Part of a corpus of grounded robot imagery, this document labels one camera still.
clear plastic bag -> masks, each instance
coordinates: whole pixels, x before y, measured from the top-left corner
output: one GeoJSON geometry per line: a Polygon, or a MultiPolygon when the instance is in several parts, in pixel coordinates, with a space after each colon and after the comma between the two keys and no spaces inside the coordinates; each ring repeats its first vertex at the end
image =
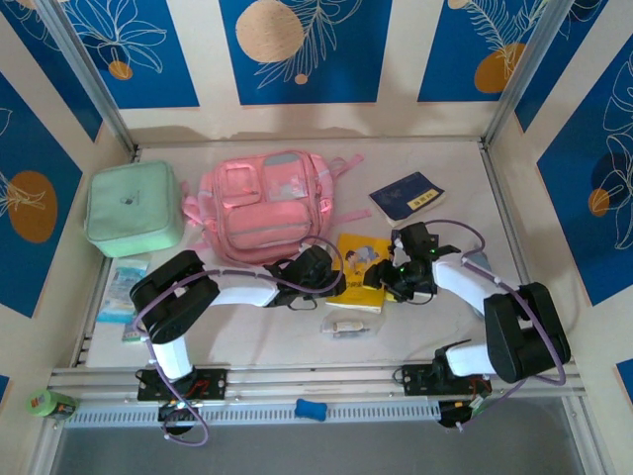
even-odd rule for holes
{"type": "Polygon", "coordinates": [[[354,310],[340,310],[327,315],[320,332],[332,339],[346,340],[375,336],[385,323],[382,314],[354,310]]]}

yellow book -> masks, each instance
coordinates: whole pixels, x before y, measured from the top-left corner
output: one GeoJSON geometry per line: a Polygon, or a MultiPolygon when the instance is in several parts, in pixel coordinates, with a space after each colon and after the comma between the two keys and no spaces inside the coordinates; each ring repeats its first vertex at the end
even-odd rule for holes
{"type": "MultiPolygon", "coordinates": [[[[363,287],[363,278],[372,265],[389,258],[390,245],[388,239],[340,235],[337,246],[343,256],[343,274],[347,289],[337,297],[328,297],[327,304],[380,314],[385,302],[385,289],[363,287]]],[[[334,269],[340,269],[338,262],[334,264],[334,269]]]]}

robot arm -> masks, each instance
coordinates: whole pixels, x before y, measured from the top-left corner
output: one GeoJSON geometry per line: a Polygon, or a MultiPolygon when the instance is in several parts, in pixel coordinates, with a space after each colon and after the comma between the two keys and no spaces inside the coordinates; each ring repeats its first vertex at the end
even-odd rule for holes
{"type": "Polygon", "coordinates": [[[345,291],[345,277],[340,271],[332,271],[331,264],[329,254],[313,245],[295,260],[285,259],[248,270],[220,268],[205,276],[198,254],[186,250],[138,282],[130,296],[139,313],[150,307],[141,319],[158,364],[174,382],[184,380],[194,371],[185,333],[208,307],[231,304],[290,307],[296,299],[340,295],[345,291]],[[188,284],[169,292],[173,286],[192,278],[188,284]],[[315,293],[312,289],[325,291],[315,293]],[[169,295],[161,299],[164,293],[169,295]]]}
{"type": "Polygon", "coordinates": [[[392,250],[401,247],[408,258],[395,267],[385,260],[365,274],[364,284],[386,287],[398,302],[411,300],[419,284],[448,290],[484,315],[486,342],[459,342],[436,352],[442,374],[465,377],[471,374],[497,374],[513,383],[555,366],[547,343],[535,327],[522,328],[519,319],[530,320],[517,296],[527,302],[560,360],[571,358],[567,338],[547,288],[539,283],[525,286],[502,283],[501,279],[470,261],[451,245],[439,247],[424,223],[400,230],[392,250]]]}

mint green pouch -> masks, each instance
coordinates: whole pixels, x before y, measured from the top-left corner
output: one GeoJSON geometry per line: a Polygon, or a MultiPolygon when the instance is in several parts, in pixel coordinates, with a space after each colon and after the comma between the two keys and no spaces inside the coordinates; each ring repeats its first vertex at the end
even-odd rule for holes
{"type": "Polygon", "coordinates": [[[180,186],[163,161],[132,163],[92,177],[85,231],[108,257],[125,257],[180,242],[180,186]]]}

backpack strap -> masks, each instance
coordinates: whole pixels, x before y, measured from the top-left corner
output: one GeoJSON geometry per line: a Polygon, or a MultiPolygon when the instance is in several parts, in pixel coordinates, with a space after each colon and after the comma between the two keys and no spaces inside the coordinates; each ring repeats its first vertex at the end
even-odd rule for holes
{"type": "Polygon", "coordinates": [[[200,206],[198,205],[198,200],[189,195],[189,183],[186,181],[181,182],[180,190],[182,191],[182,212],[187,218],[189,218],[187,224],[192,226],[201,226],[203,221],[200,216],[200,206]]]}
{"type": "Polygon", "coordinates": [[[370,216],[372,216],[372,210],[370,210],[369,208],[365,208],[364,210],[351,211],[343,215],[335,216],[332,219],[332,225],[338,226],[342,225],[343,223],[350,223],[352,221],[362,220],[363,218],[369,218],[370,216]]]}
{"type": "Polygon", "coordinates": [[[330,162],[330,166],[332,166],[331,175],[332,179],[336,180],[340,175],[345,173],[348,170],[351,170],[356,165],[358,165],[361,161],[363,161],[365,157],[360,153],[356,153],[349,161],[346,161],[344,158],[340,156],[335,158],[330,162]]]}
{"type": "MultiPolygon", "coordinates": [[[[360,153],[356,153],[349,161],[341,157],[335,158],[330,163],[330,166],[333,168],[330,172],[332,175],[332,180],[336,181],[343,173],[351,170],[356,165],[360,164],[364,159],[365,157],[360,153]]],[[[365,208],[364,210],[356,210],[334,217],[332,219],[332,225],[342,225],[343,223],[350,223],[352,221],[362,220],[363,218],[369,218],[370,216],[372,216],[372,211],[369,208],[365,208]]]]}

